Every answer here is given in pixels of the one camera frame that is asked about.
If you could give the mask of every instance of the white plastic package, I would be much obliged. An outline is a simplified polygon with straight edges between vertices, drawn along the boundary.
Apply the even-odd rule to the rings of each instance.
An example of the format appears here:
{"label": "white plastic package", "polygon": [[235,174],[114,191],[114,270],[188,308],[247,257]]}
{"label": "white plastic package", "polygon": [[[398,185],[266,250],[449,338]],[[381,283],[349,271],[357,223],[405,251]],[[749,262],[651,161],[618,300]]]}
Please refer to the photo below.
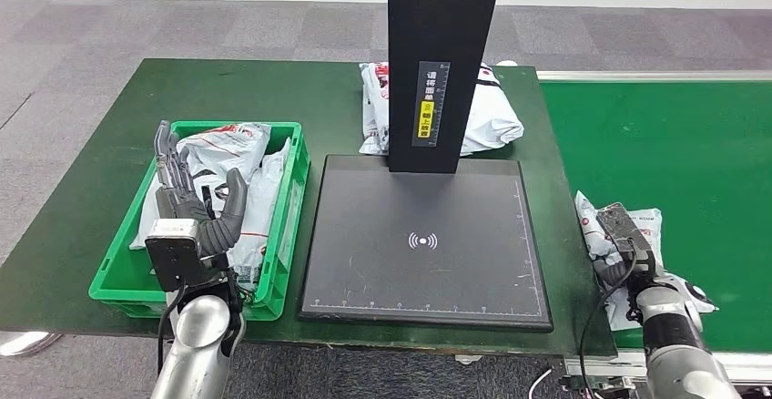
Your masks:
{"label": "white plastic package", "polygon": [[270,222],[276,207],[284,163],[290,153],[290,140],[277,153],[263,158],[260,168],[252,175],[247,190],[247,211],[241,226],[241,237],[228,251],[228,261],[238,275],[239,286],[249,292],[257,288],[265,258]]}
{"label": "white plastic package", "polygon": [[[389,152],[389,64],[360,64],[362,77],[362,134],[360,153]],[[493,71],[483,64],[474,89],[461,156],[501,148],[524,132]]]}
{"label": "white plastic package", "polygon": [[[574,205],[576,207],[576,215],[579,217],[579,223],[582,225],[582,233],[584,234],[584,242],[587,245],[587,253],[590,257],[590,261],[593,262],[593,267],[596,271],[604,267],[604,265],[612,265],[622,261],[622,256],[616,250],[614,244],[607,239],[603,227],[597,220],[598,211],[584,196],[582,191],[576,192],[576,198],[574,199]],[[652,252],[655,255],[655,260],[660,266],[664,266],[662,262],[662,212],[658,209],[650,210],[629,210],[627,212],[630,218],[635,223],[635,226],[641,231],[646,238],[646,241],[651,245]],[[684,281],[672,273],[667,275]],[[692,302],[695,303],[696,308],[700,312],[712,312],[716,310],[714,305],[711,305],[705,301],[698,301],[692,296]],[[630,302],[627,300],[627,289],[625,287],[620,288],[614,292],[609,298],[605,306],[606,314],[608,315],[608,322],[611,325],[612,331],[622,331],[625,329],[640,328],[641,325],[637,322],[630,322],[627,320],[627,312],[630,309]]]}
{"label": "white plastic package", "polygon": [[[228,251],[229,263],[239,274],[239,285],[248,291],[254,291],[259,277],[263,259],[261,253],[265,250],[284,161],[290,150],[288,143],[280,152],[265,156],[269,140],[269,125],[241,123],[183,138],[177,145],[180,152],[183,148],[188,149],[190,174],[198,198],[203,200],[202,188],[208,186],[216,215],[225,206],[226,175],[230,169],[238,169],[249,187],[242,236]],[[142,204],[137,236],[129,249],[145,249],[145,238],[159,217],[156,202],[158,188],[160,183],[154,176]]]}

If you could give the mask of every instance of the green workbench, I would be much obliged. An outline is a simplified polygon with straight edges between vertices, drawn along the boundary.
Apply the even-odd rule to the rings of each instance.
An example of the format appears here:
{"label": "green workbench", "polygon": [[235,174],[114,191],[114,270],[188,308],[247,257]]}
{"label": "green workbench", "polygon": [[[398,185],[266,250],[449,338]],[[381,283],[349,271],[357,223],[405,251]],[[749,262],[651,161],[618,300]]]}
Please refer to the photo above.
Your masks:
{"label": "green workbench", "polygon": [[[502,69],[500,79],[526,125],[525,137],[484,156],[522,164],[553,332],[299,321],[324,158],[356,154],[362,142],[359,70],[355,64],[168,59],[140,65],[0,268],[0,293],[6,295],[0,298],[0,330],[154,335],[157,321],[129,319],[91,301],[87,290],[152,158],[158,121],[297,121],[311,168],[288,299],[279,320],[249,324],[248,341],[576,355],[578,333],[598,296],[560,152],[535,71]],[[607,324],[593,328],[587,352],[615,355]]]}
{"label": "green workbench", "polygon": [[[309,186],[285,313],[277,322],[251,323],[250,340],[575,355],[597,296],[564,163],[571,193],[581,189],[595,205],[621,200],[628,209],[663,211],[665,266],[721,308],[703,318],[711,348],[772,352],[761,308],[772,294],[764,242],[772,221],[772,77],[543,73],[550,125],[533,70],[496,71],[526,131],[515,146],[480,156],[523,163],[553,333],[299,322],[321,162],[327,153],[355,153],[361,143],[359,73],[353,64],[199,60],[140,66],[0,268],[0,292],[15,296],[0,300],[0,330],[155,333],[156,322],[90,301],[87,288],[147,168],[157,121],[287,120],[303,124]],[[641,345],[640,332],[614,338],[620,348]],[[602,322],[588,342],[593,356],[615,353]]]}

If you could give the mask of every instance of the robotic hand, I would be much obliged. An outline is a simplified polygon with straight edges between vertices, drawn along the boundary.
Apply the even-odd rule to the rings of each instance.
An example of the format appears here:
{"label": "robotic hand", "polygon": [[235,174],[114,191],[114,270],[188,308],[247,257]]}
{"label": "robotic hand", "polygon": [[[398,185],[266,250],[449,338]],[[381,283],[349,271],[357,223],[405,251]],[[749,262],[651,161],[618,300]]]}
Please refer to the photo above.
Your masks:
{"label": "robotic hand", "polygon": [[[162,121],[155,138],[160,219],[145,244],[161,288],[177,296],[159,325],[159,373],[151,398],[219,399],[230,356],[246,327],[236,273],[226,252],[239,240],[247,185],[237,169],[228,172],[228,198],[215,218],[210,206],[198,199],[187,150],[178,154],[177,143],[169,123]],[[175,341],[163,362],[163,328],[176,311]]]}
{"label": "robotic hand", "polygon": [[662,270],[620,203],[598,211],[598,221],[624,259],[612,266],[616,270],[599,274],[609,284],[628,276],[631,310],[627,318],[644,328],[646,379],[653,397],[740,399],[724,366],[702,340],[702,322],[693,299],[704,294]]}

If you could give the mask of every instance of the gray carpet floor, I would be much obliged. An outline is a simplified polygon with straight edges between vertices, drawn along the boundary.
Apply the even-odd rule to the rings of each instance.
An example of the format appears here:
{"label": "gray carpet floor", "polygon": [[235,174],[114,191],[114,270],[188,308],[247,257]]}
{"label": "gray carpet floor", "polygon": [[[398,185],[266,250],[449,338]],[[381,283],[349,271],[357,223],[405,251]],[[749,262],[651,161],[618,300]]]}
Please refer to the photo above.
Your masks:
{"label": "gray carpet floor", "polygon": [[[772,12],[507,6],[496,9],[484,59],[541,70],[772,69],[770,46]],[[0,209],[13,210],[0,213],[0,262],[143,57],[374,61],[386,47],[385,5],[0,0]],[[245,345],[228,398],[522,398],[548,365]],[[0,359],[0,397],[147,397],[154,366],[152,340],[68,336]],[[535,397],[568,397],[556,379]]]}

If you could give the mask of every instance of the yellow label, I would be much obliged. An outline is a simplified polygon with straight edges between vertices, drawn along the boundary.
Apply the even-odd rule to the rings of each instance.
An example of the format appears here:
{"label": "yellow label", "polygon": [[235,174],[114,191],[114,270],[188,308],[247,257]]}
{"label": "yellow label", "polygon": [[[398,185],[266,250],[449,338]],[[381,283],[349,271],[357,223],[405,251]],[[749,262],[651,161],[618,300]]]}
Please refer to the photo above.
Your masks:
{"label": "yellow label", "polygon": [[422,101],[421,112],[418,118],[418,138],[428,138],[432,134],[432,117],[434,116],[434,102]]}

